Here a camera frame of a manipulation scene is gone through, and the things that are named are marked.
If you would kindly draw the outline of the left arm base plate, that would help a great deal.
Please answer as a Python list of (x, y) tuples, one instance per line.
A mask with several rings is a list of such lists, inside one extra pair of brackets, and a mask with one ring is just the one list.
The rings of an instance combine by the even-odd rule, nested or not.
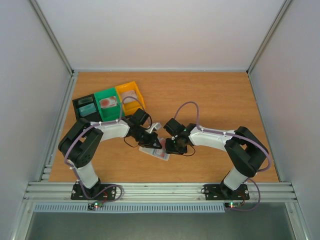
[(72, 187), (70, 199), (73, 201), (113, 201), (116, 193), (117, 187), (114, 184), (100, 183), (89, 189), (76, 183)]

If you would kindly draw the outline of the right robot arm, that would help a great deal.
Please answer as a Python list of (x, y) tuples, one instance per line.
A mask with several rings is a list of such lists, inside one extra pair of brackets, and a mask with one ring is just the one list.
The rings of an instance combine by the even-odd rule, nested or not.
[(227, 153), (233, 168), (213, 190), (223, 200), (231, 200), (238, 193), (241, 184), (259, 172), (265, 159), (270, 159), (267, 148), (244, 126), (223, 131), (201, 127), (195, 123), (184, 126), (171, 118), (164, 129), (171, 136), (165, 140), (167, 154), (185, 155), (188, 146), (204, 146)]

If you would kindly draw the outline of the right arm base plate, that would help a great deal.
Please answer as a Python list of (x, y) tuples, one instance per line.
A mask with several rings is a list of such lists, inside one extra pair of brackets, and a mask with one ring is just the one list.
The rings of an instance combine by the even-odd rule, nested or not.
[(246, 184), (241, 184), (236, 190), (231, 190), (221, 184), (205, 184), (200, 191), (207, 201), (249, 200), (249, 190)]

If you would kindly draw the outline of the beige card holder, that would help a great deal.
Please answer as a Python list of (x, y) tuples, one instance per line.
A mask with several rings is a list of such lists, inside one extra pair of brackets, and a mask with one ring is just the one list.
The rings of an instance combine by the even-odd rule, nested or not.
[(164, 137), (160, 137), (158, 140), (162, 146), (161, 149), (145, 148), (140, 146), (138, 150), (152, 157), (155, 157), (164, 161), (168, 161), (170, 158), (170, 154), (166, 153), (166, 148), (165, 148), (166, 139)]

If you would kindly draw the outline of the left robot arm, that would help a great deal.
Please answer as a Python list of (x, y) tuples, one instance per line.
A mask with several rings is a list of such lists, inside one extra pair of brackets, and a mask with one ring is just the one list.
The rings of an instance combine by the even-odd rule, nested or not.
[(76, 121), (59, 142), (58, 150), (64, 156), (64, 163), (73, 170), (82, 196), (96, 199), (104, 190), (92, 164), (101, 142), (132, 137), (139, 147), (155, 150), (162, 148), (157, 134), (161, 124), (151, 122), (149, 127), (144, 127), (147, 120), (151, 120), (150, 115), (139, 108), (132, 115), (112, 121), (93, 122), (85, 118)]

